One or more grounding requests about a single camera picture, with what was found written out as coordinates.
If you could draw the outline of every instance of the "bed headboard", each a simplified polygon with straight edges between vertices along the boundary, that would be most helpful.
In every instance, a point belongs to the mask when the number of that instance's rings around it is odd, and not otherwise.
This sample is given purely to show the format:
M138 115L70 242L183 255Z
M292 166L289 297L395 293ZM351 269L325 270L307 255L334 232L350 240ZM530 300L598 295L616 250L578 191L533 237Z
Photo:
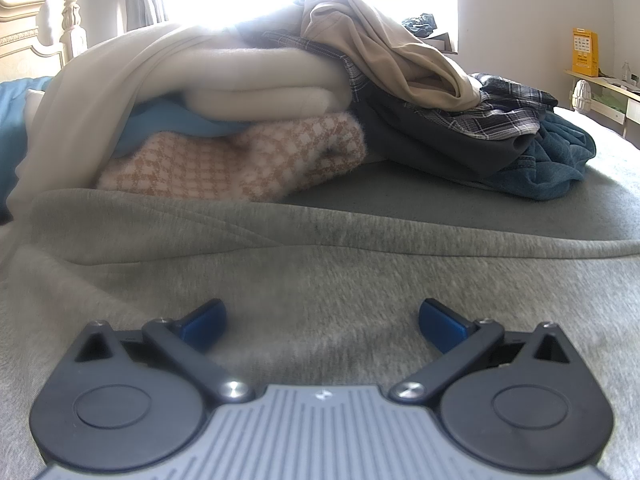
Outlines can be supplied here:
M0 0L0 81L54 76L69 60L86 50L78 0L64 0L64 32L60 41L51 46L40 43L36 15L44 2Z

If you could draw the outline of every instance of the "plaid shirt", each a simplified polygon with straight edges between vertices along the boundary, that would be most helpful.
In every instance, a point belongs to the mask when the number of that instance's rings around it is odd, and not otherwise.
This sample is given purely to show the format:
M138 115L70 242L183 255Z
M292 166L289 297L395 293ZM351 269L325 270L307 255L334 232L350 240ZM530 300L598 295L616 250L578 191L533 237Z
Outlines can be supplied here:
M354 102L366 100L373 83L346 54L322 43L305 40L276 30L262 32L254 43L269 46L295 47L318 56L340 60L351 86ZM438 108L422 108L411 103L404 106L427 121L440 124L469 137L483 140L503 140L525 134L536 134L546 111L553 111L558 101L547 92L521 85L489 74L473 74L481 84L480 104L463 112L447 112Z

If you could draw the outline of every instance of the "pile of clothes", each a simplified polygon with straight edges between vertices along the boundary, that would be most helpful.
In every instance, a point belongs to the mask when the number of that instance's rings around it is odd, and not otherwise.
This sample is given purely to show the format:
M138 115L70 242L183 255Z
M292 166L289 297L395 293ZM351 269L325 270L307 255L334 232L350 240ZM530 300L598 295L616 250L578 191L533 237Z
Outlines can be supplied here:
M467 75L363 0L298 0L224 30L132 31L28 100L14 216L63 187L277 200L352 170L367 150L548 200L595 156L551 95Z

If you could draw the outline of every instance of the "pink houndstooth fabric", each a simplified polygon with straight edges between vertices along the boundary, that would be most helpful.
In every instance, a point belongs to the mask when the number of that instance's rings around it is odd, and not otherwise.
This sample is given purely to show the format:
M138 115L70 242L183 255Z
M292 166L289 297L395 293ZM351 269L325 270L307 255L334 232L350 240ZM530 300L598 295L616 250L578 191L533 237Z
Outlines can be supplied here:
M98 189L201 200L278 200L356 168L366 155L348 113L262 122L216 139L173 132L111 159Z

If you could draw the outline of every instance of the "gray ribbed plate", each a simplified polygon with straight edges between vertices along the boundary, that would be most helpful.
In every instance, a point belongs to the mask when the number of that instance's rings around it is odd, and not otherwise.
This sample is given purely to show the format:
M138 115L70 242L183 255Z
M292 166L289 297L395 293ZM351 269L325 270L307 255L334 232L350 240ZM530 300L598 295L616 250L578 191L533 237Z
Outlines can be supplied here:
M216 410L172 459L104 476L59 466L38 480L603 480L589 467L554 476L503 472L467 456L425 408L386 400L376 386L269 386Z

